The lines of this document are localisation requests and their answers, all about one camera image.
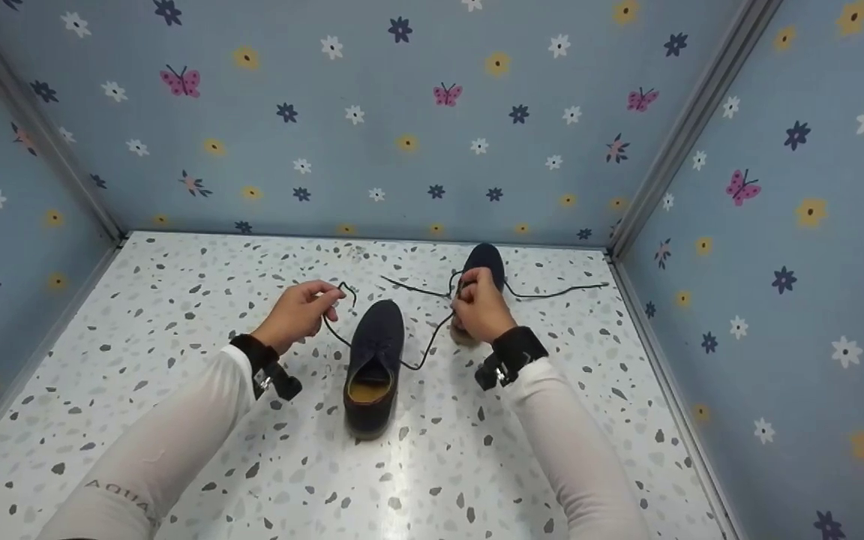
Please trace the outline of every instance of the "shoe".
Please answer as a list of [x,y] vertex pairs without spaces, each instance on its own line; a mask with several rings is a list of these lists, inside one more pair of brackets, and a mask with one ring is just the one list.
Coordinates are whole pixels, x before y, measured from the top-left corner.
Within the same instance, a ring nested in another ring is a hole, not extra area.
[[394,301],[377,301],[359,321],[343,396],[346,426],[354,437],[375,439],[389,426],[404,342],[405,322]]
[[[505,266],[502,264],[502,256],[491,244],[479,244],[469,253],[469,259],[466,259],[466,265],[462,267],[462,273],[473,268],[485,267],[493,273],[493,281],[498,291],[502,292],[505,288]],[[459,283],[456,287],[455,296],[459,296],[462,291],[463,284]],[[448,333],[452,336],[452,341],[459,345],[467,347],[475,347],[479,344],[479,340],[475,339],[465,328],[462,328],[462,322],[457,317],[452,317],[452,322],[448,326]]]

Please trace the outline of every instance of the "pink butterfly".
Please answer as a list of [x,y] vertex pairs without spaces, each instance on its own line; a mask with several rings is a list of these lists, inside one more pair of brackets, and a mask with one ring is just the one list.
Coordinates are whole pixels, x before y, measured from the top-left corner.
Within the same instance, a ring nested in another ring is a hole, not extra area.
[[733,178],[729,182],[729,187],[726,187],[726,194],[733,196],[735,206],[741,206],[743,201],[754,198],[755,195],[758,195],[759,191],[762,191],[761,187],[753,185],[755,182],[758,182],[758,178],[754,181],[746,181],[748,177],[749,169],[745,169],[744,175],[742,171],[735,169]]
[[455,100],[462,95],[462,86],[452,85],[446,88],[446,83],[443,82],[442,88],[436,86],[436,88],[432,88],[432,93],[435,95],[436,105],[455,107]]
[[635,90],[628,93],[628,110],[638,110],[639,113],[645,113],[649,109],[649,105],[659,99],[659,93],[652,88],[648,92],[643,92],[641,86],[638,92]]
[[188,73],[185,73],[185,69],[188,68],[186,65],[182,66],[181,73],[176,73],[171,65],[165,64],[165,68],[169,68],[169,71],[172,73],[169,73],[169,71],[159,71],[158,75],[169,86],[169,89],[172,90],[172,95],[199,97],[200,79],[197,69],[192,69]]

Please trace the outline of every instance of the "white sleeve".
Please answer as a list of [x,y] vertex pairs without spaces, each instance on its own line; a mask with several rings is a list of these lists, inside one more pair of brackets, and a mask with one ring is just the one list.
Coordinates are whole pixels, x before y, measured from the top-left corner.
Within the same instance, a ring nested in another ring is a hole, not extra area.
[[565,512],[570,540],[647,540],[622,464],[565,377],[542,358],[506,387]]

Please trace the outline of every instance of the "terrazzo floor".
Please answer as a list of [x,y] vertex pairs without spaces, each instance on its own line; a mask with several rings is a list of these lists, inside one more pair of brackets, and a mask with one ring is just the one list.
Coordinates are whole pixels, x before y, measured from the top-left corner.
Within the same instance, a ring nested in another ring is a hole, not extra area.
[[[602,253],[500,247],[511,300],[607,431],[655,538],[721,538]],[[417,362],[470,246],[135,232],[0,421],[0,538],[29,540],[124,428],[229,340],[249,332],[284,287],[346,281],[358,304],[334,328],[392,298]],[[347,348],[325,329],[293,346],[292,403],[267,392],[192,482],[157,538],[566,538],[562,510],[500,394],[441,331],[425,367],[402,370],[394,424],[357,443],[343,426]]]

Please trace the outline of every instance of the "hand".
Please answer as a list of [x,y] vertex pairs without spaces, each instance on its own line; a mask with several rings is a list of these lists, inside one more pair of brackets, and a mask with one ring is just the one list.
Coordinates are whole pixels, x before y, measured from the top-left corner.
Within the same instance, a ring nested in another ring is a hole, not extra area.
[[466,286],[452,301],[452,310],[473,338],[491,344],[517,327],[502,293],[495,287],[491,270],[472,268],[459,277],[459,283]]
[[346,298],[346,293],[322,280],[291,286],[282,292],[271,313],[251,335],[282,356],[299,339],[318,334],[322,315],[332,322],[339,320],[332,307],[339,298]]

